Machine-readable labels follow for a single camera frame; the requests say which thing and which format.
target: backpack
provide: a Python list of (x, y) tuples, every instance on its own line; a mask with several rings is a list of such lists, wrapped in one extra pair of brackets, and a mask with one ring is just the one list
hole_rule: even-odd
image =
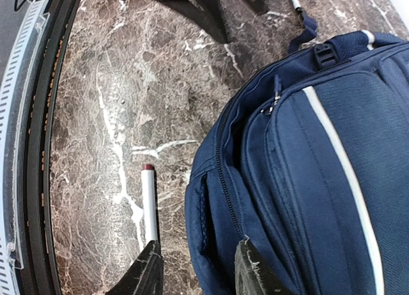
[(406, 294), (408, 125), (409, 43), (391, 34), (336, 36), (255, 74), (186, 190), (204, 293), (235, 294), (249, 240), (290, 294)]

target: perforated metal strip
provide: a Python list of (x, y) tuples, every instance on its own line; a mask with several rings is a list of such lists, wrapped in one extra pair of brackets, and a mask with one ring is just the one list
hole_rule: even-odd
[[(14, 149), (5, 149), (5, 142), (7, 137), (7, 125), (11, 111), (12, 99), (16, 92), (22, 91), (17, 89), (17, 82), (19, 81), (19, 73), (22, 68), (24, 54), (27, 49), (27, 44), (30, 37), (33, 35), (36, 21), (43, 13), (45, 5), (48, 0), (41, 0), (31, 3), (24, 21), (20, 27), (17, 39), (15, 40), (12, 53), (8, 60), (6, 71), (4, 73), (3, 82), (0, 87), (0, 212), (7, 213), (4, 208), (3, 199), (5, 194), (12, 194), (13, 192), (5, 192), (3, 183), (4, 177), (4, 157)], [(15, 243), (7, 243), (5, 224), (6, 218), (0, 215), (0, 294), (15, 295), (20, 294), (17, 281), (15, 278), (14, 261), (10, 257), (14, 250)]]

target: zipper pull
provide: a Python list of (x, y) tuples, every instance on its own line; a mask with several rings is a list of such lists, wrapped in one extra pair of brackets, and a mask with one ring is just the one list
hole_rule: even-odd
[(260, 113), (264, 115), (271, 115), (274, 111), (274, 107), (277, 105), (278, 101), (281, 98), (282, 83), (278, 75), (274, 75), (274, 102), (271, 106), (262, 109)]

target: side pocket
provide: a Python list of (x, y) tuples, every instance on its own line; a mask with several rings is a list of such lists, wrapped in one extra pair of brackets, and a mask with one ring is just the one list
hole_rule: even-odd
[(220, 266), (210, 212), (207, 174), (193, 179), (185, 196), (185, 220), (190, 258), (205, 294), (230, 295), (225, 271)]

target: black rubber trim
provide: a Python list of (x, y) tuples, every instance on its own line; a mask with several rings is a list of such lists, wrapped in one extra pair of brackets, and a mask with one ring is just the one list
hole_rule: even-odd
[(58, 57), (54, 64), (56, 64), (56, 69), (54, 70), (54, 82), (52, 83), (52, 88), (50, 89), (49, 98), (50, 102), (46, 104), (46, 109), (48, 108), (48, 123), (47, 130), (45, 131), (45, 161), (44, 165), (46, 166), (43, 173), (43, 187), (44, 187), (44, 211), (45, 211), (45, 236), (49, 244), (49, 258), (50, 263), (52, 264), (52, 279), (54, 285), (57, 285), (56, 294), (61, 294), (59, 286), (59, 277), (58, 277), (58, 268), (56, 254), (54, 251), (54, 239), (52, 236), (52, 223), (51, 223), (51, 204), (50, 204), (50, 152), (51, 152), (51, 135), (52, 135), (52, 120), (54, 119), (54, 107), (56, 103), (57, 90), (59, 77), (61, 75), (61, 69), (63, 67), (64, 56), (66, 48), (68, 46), (68, 39), (70, 37), (72, 25), (77, 14), (77, 8), (81, 0), (75, 0), (75, 4), (71, 11), (71, 15), (68, 19), (68, 22), (65, 25), (64, 38), (60, 40)]
[(58, 268), (52, 241), (52, 224), (49, 203), (49, 166), (45, 164), (45, 145), (47, 133), (47, 100), (50, 92), (57, 87), (61, 71), (63, 46), (75, 17), (79, 0), (63, 0), (56, 11), (55, 24), (50, 32), (37, 85), (33, 94), (33, 110), (29, 125), (27, 145), (27, 217), (31, 258), (37, 284), (37, 294), (60, 295)]
[[(27, 86), (27, 91), (29, 92), (29, 97), (32, 97), (32, 92), (38, 82), (38, 74), (42, 67), (43, 55), (47, 47), (48, 39), (50, 37), (52, 28), (54, 27), (57, 13), (64, 0), (52, 0), (48, 6), (49, 19), (47, 25), (45, 26), (42, 39), (40, 40), (38, 46), (38, 52), (34, 56), (35, 63), (33, 64), (32, 79), (29, 79), (29, 84)], [(27, 101), (26, 107), (31, 107), (33, 105), (33, 100)], [(19, 152), (19, 159), (21, 159), (21, 164), (18, 166), (18, 170), (15, 172), (17, 175), (21, 175), (22, 181), (17, 182), (17, 200), (18, 200), (18, 216), (19, 216), (19, 233), (20, 240), (22, 244), (22, 258), (24, 263), (24, 268), (16, 272), (17, 279), (19, 281), (20, 293), (24, 295), (38, 294), (37, 282), (34, 275), (34, 264), (32, 261), (31, 245), (29, 242), (29, 220), (27, 215), (27, 143), (28, 143), (28, 128), (30, 126), (30, 117), (27, 115), (26, 119), (22, 120), (21, 130), (26, 134), (25, 141), (22, 142), (21, 147), (17, 149)]]

